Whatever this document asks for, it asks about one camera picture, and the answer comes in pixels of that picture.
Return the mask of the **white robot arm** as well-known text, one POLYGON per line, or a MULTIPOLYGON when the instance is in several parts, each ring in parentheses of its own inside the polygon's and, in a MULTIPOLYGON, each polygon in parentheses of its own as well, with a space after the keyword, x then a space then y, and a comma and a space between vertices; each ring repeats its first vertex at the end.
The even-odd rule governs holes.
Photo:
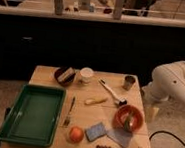
POLYGON ((152 81, 142 87, 147 122, 157 116, 158 104, 170 97, 185 106, 185 61, 159 65, 153 69, 151 77, 152 81))

